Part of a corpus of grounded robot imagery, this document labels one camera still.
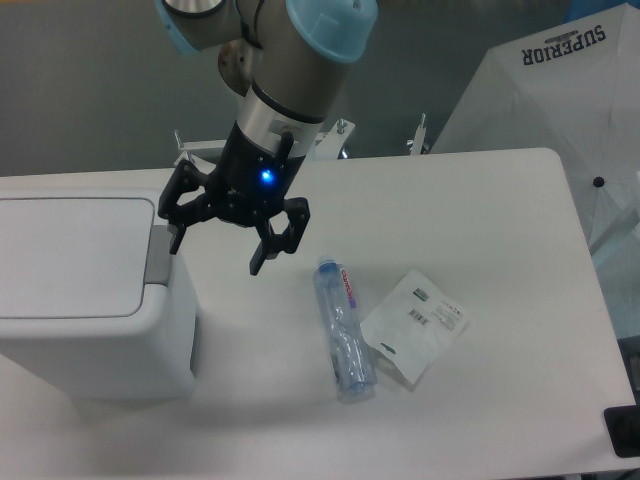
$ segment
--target blue led light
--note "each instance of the blue led light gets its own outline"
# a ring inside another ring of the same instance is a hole
[[[267,186],[273,185],[276,181],[276,176],[271,172],[271,170],[263,170],[260,172],[260,181]]]

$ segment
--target robotic arm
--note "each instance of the robotic arm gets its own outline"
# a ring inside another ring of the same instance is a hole
[[[250,263],[295,253],[309,221],[305,198],[285,199],[350,64],[357,61],[378,7],[376,0],[156,0],[174,42],[197,51],[237,39],[244,101],[220,161],[209,175],[188,160],[165,187],[159,215],[174,233],[175,254],[189,226],[212,218],[255,227],[260,244]],[[204,189],[180,204],[187,192]],[[270,219],[285,212],[275,233]]]

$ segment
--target light blue joint cap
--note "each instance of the light blue joint cap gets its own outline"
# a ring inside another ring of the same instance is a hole
[[[378,17],[376,0],[287,0],[298,33],[318,53],[338,63],[357,61]]]
[[[160,15],[160,20],[162,20],[162,24],[167,30],[173,45],[178,50],[178,53],[182,55],[193,55],[194,53],[198,53],[198,50],[191,45],[186,38],[184,38],[182,32],[180,32],[178,27],[176,27],[176,24],[173,23],[173,20],[171,20],[162,0],[156,0],[156,9],[158,10],[158,15]]]

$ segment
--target plastic water bottle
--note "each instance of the plastic water bottle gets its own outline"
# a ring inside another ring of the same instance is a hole
[[[322,321],[338,384],[345,401],[368,398],[376,384],[369,347],[362,338],[358,306],[346,269],[330,257],[322,257],[313,275]]]

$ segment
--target white table surface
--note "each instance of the white table surface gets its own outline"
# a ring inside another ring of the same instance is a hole
[[[0,188],[163,187],[169,170],[0,179]],[[300,249],[248,263],[211,221],[181,251],[202,307],[190,398],[70,400],[0,358],[0,476],[498,479],[629,469],[602,411],[633,403],[559,159],[549,150],[307,162]],[[411,268],[474,316],[409,391],[336,401],[311,274],[353,266],[364,310]]]

